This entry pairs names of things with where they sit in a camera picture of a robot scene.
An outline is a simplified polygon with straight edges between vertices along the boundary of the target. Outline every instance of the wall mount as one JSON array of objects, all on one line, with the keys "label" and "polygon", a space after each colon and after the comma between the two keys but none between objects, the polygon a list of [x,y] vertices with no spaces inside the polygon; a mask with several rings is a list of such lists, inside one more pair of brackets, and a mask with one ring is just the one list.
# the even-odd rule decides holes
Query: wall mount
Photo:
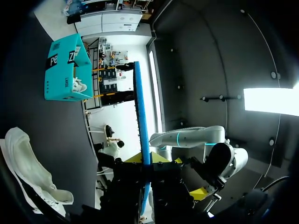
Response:
[{"label": "wall mount", "polygon": [[205,102],[209,102],[210,100],[221,100],[222,102],[225,102],[226,100],[230,100],[230,99],[242,99],[242,96],[237,95],[236,97],[225,97],[223,95],[219,95],[218,97],[203,96],[202,98],[200,98],[200,100],[203,100]]}]

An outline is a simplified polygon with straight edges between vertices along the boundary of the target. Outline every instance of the bright light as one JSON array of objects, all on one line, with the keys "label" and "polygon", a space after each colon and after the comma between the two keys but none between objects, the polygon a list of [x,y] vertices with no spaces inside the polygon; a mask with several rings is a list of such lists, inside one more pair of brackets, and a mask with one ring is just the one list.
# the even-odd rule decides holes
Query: bright light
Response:
[{"label": "bright light", "polygon": [[299,116],[298,96],[293,89],[244,89],[245,110]]},{"label": "bright light", "polygon": [[162,133],[163,129],[162,129],[162,119],[161,119],[160,98],[159,98],[159,89],[158,89],[158,82],[157,82],[157,75],[156,75],[153,51],[151,51],[149,54],[149,61],[150,61],[151,74],[153,77],[154,95],[155,95],[156,111],[157,111],[158,132]]},{"label": "bright light", "polygon": [[293,89],[299,91],[299,83],[297,83]]}]

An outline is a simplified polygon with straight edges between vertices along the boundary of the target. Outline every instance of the sneaker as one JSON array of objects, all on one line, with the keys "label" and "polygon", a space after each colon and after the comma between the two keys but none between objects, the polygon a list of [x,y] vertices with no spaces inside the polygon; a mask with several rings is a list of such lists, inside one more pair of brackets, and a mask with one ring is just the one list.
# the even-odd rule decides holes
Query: sneaker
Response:
[{"label": "sneaker", "polygon": [[57,189],[53,184],[51,173],[35,157],[29,136],[17,127],[10,129],[5,136],[4,149],[2,152],[7,166],[18,180],[25,199],[34,208],[34,212],[38,213],[39,210],[18,178],[29,184],[49,206],[65,217],[63,205],[73,204],[73,195],[67,190]]},{"label": "sneaker", "polygon": [[73,92],[84,92],[87,90],[87,85],[81,82],[81,79],[73,78]]}]

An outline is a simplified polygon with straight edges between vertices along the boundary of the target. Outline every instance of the yellow block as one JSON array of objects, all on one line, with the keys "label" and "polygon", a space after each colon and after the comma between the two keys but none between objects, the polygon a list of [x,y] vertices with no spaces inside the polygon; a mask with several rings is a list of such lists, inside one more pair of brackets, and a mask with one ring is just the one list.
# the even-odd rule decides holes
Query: yellow block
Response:
[{"label": "yellow block", "polygon": [[162,157],[159,154],[154,153],[154,152],[151,153],[151,159],[152,159],[153,163],[156,163],[156,162],[170,162],[169,160],[165,159],[164,157]]},{"label": "yellow block", "polygon": [[130,159],[126,160],[125,162],[137,162],[137,163],[142,163],[142,154],[138,153],[131,157]]},{"label": "yellow block", "polygon": [[209,195],[209,193],[202,187],[197,190],[191,191],[190,195],[194,197],[195,201],[202,201]]},{"label": "yellow block", "polygon": [[183,161],[181,161],[180,158],[177,158],[177,159],[175,160],[175,162],[177,162],[177,163],[183,163]]}]

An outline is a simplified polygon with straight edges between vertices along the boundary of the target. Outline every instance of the gray wall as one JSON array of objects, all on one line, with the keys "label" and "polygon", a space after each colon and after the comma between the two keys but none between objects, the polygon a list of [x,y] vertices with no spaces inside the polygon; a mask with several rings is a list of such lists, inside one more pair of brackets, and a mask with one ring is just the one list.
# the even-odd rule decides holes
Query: gray wall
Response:
[{"label": "gray wall", "polygon": [[[156,54],[161,78],[165,120],[184,117],[188,126],[225,126],[226,105],[221,101],[200,101],[202,96],[236,96],[243,95],[244,88],[278,87],[277,80],[270,77],[275,70],[271,55],[260,32],[249,17],[240,13],[248,10],[260,25],[281,74],[281,87],[292,87],[296,80],[297,65],[288,54],[275,30],[261,16],[251,10],[245,1],[204,1],[192,7],[173,1],[164,14],[155,23],[157,40]],[[194,9],[200,10],[217,39],[223,58],[228,81],[228,93],[224,72],[214,38],[203,20]],[[185,85],[182,92],[172,89],[175,84],[173,74],[179,76]],[[275,137],[278,129],[279,115],[244,110],[243,100],[228,102],[227,136],[241,140],[241,147],[250,156],[245,169],[229,179],[224,190],[220,192],[222,200],[212,209],[217,213],[236,201],[244,192],[250,191],[270,163],[272,147],[268,142]],[[278,141],[273,155],[273,167],[269,177],[263,178],[260,185],[266,185],[272,178],[285,175],[289,160],[297,145],[298,131],[295,126],[297,117],[281,116]],[[170,130],[174,125],[166,123]],[[199,149],[173,149],[173,157],[194,155],[202,157]],[[184,170],[185,181],[190,190],[201,187],[203,181],[192,170]]]}]

